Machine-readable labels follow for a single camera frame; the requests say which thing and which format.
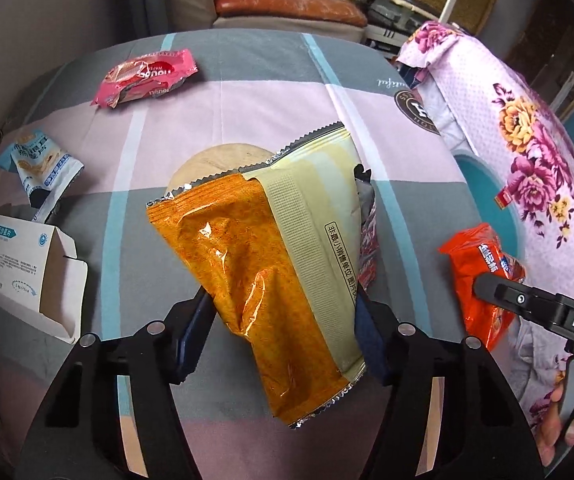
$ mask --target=floral blanket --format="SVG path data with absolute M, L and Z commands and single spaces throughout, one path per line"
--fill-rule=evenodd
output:
M 574 298 L 574 146 L 564 126 L 519 74 L 460 31 L 427 22 L 402 47 L 398 61 L 421 69 L 419 90 L 422 81 L 432 80 L 468 148 L 504 183 L 494 199 L 518 218 L 517 256 L 528 284 Z M 448 122 L 433 117 L 431 104 L 424 106 L 436 125 Z M 540 381 L 540 389 L 514 388 L 528 418 L 537 422 L 548 404 L 539 399 L 566 360 L 564 341 L 547 333 L 526 351 L 523 339 L 513 338 L 514 358 L 528 362 L 532 376 L 535 370 L 551 379 Z M 529 399 L 522 398 L 525 391 Z

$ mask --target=yellow flower print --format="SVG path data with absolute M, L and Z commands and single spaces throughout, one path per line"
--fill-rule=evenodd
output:
M 564 241 L 566 242 L 567 238 L 569 238 L 569 235 L 571 234 L 571 228 L 569 227 L 569 224 L 567 222 L 565 222 L 560 228 L 560 234 L 562 235 Z
M 551 216 L 558 220 L 560 223 L 567 220 L 569 216 L 569 208 L 571 206 L 571 200 L 569 197 L 565 196 L 558 200 L 557 202 L 551 202 L 549 204 L 549 212 Z
M 500 110 L 500 132 L 512 152 L 523 153 L 533 136 L 536 105 L 524 97 L 507 101 Z

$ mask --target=snack bag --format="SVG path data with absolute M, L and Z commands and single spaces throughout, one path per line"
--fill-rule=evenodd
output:
M 118 103 L 145 96 L 160 97 L 178 88 L 196 72 L 198 67 L 188 49 L 135 57 L 109 70 L 92 104 L 115 108 Z
M 353 333 L 360 162 L 342 123 L 147 205 L 227 327 L 252 345 L 275 416 L 299 426 L 364 371 Z
M 500 238 L 487 223 L 456 233 L 439 251 L 451 259 L 454 286 L 467 333 L 476 336 L 491 351 L 515 314 L 475 297 L 474 280 L 483 272 L 492 272 L 522 283 L 524 267 L 502 252 Z
M 358 281 L 367 290 L 376 278 L 376 255 L 380 248 L 376 236 L 376 193 L 371 185 L 371 170 L 364 171 L 362 164 L 353 169 L 358 200 L 360 201 L 360 265 Z
M 33 130 L 20 134 L 0 154 L 0 168 L 18 173 L 29 204 L 38 209 L 32 222 L 45 223 L 84 166 L 42 131 Z

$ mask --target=white and blue snack package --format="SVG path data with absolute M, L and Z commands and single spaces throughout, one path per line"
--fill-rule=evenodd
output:
M 84 165 L 42 131 L 33 130 L 1 153 L 0 168 L 18 173 L 29 204 L 38 209 L 32 222 L 45 223 Z

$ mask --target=bed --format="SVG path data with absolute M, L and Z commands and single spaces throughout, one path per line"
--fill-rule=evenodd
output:
M 398 61 L 419 69 L 414 91 L 526 283 L 574 298 L 574 145 L 560 120 L 476 38 L 438 22 L 419 28 Z M 535 426 L 566 369 L 566 340 L 523 320 L 509 340 L 509 381 Z
M 192 51 L 199 72 L 178 91 L 115 110 L 90 106 L 118 62 L 180 48 Z M 376 187 L 381 250 L 371 297 L 400 320 L 459 341 L 449 262 L 437 248 L 480 216 L 443 139 L 397 104 L 406 91 L 396 70 L 359 44 L 277 31 L 169 34 L 100 50 L 36 79 L 9 111 L 0 151 L 19 130 L 40 128 L 85 165 L 54 224 L 89 267 L 83 333 L 107 339 L 163 318 L 198 289 L 145 213 L 178 168 L 219 144 L 276 152 L 340 120 Z M 20 218 L 30 214 L 18 176 L 0 170 L 5 203 Z M 0 415 L 14 456 L 69 349 L 0 309 Z M 120 391 L 128 418 L 126 383 Z M 388 390 L 367 376 L 290 430 L 271 416 L 251 349 L 216 318 L 196 372 L 173 395 L 203 478 L 340 480 L 358 478 Z

